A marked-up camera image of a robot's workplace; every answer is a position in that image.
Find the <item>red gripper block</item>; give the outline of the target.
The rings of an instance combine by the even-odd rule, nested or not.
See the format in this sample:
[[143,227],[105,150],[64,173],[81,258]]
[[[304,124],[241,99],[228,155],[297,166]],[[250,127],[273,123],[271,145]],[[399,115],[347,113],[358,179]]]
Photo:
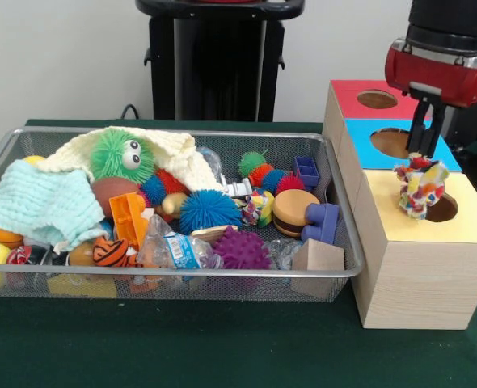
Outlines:
[[433,157],[444,124],[444,104],[468,108],[477,103],[477,56],[434,52],[397,39],[386,56],[385,77],[395,89],[435,95],[442,101],[432,105],[428,129],[424,124],[428,99],[422,97],[418,102],[406,144],[409,154]]

